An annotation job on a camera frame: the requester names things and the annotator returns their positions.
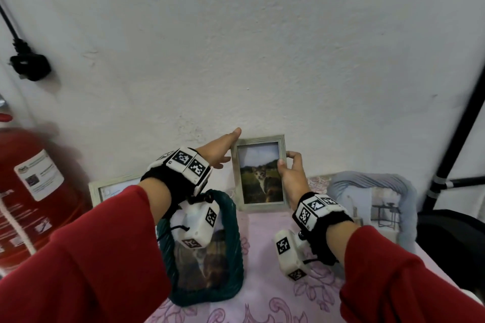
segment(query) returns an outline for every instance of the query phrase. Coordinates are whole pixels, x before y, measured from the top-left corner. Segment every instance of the white wall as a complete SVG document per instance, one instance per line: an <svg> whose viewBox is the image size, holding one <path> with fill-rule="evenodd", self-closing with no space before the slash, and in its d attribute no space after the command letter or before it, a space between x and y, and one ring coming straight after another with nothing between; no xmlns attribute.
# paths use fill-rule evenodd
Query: white wall
<svg viewBox="0 0 485 323"><path fill-rule="evenodd" d="M484 0L5 2L56 75L18 81L0 23L0 92L81 183L241 126L284 133L309 175L394 172L423 191L485 57ZM485 172L484 117L454 176ZM440 206L473 212L477 191Z"/></svg>

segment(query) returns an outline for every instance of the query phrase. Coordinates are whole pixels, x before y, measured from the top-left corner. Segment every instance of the red fire extinguisher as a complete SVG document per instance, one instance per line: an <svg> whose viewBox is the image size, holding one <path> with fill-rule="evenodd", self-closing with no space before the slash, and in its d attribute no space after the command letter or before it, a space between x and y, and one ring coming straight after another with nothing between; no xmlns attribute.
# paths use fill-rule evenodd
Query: red fire extinguisher
<svg viewBox="0 0 485 323"><path fill-rule="evenodd" d="M0 114L0 122L10 120ZM81 193L67 184L35 135L0 129L0 274L14 270L83 211Z"/></svg>

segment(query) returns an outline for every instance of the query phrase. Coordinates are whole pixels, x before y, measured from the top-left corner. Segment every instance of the wristband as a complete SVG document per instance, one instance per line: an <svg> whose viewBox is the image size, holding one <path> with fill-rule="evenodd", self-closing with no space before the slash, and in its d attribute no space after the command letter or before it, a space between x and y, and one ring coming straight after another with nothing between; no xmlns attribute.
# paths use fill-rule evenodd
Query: wristband
<svg viewBox="0 0 485 323"><path fill-rule="evenodd" d="M212 167L195 149L182 147L150 164L141 180L155 178L167 186L172 203L163 218L169 219L181 202L200 194L211 173Z"/></svg>
<svg viewBox="0 0 485 323"><path fill-rule="evenodd" d="M312 253L322 263L334 265L337 259L327 245L326 232L331 225L352 221L345 207L326 194L308 192L300 198L293 220L308 240Z"/></svg>

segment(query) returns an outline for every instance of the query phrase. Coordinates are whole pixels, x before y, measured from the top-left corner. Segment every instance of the red shirt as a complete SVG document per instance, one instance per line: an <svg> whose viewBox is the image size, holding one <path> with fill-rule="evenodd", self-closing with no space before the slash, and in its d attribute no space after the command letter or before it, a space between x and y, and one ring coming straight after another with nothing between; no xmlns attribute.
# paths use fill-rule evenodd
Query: red shirt
<svg viewBox="0 0 485 323"><path fill-rule="evenodd" d="M485 321L483 306L372 227L350 238L345 273L348 322ZM0 322L143 322L170 288L147 195L134 185L54 232L0 281Z"/></svg>

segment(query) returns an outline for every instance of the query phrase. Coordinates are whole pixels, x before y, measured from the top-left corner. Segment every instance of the tablecloth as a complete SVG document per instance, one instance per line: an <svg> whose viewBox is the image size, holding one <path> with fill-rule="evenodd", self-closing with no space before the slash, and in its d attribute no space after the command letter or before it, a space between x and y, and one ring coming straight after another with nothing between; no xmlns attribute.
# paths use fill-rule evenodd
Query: tablecloth
<svg viewBox="0 0 485 323"><path fill-rule="evenodd" d="M308 180L313 191L324 193L328 177ZM227 193L232 197L233 191ZM233 299L180 308L166 300L147 323L313 323L344 322L338 292L344 281L321 263L296 282L279 270L272 238L285 228L297 231L288 212L238 213L244 255L245 282ZM454 285L452 280L417 246L427 268Z"/></svg>

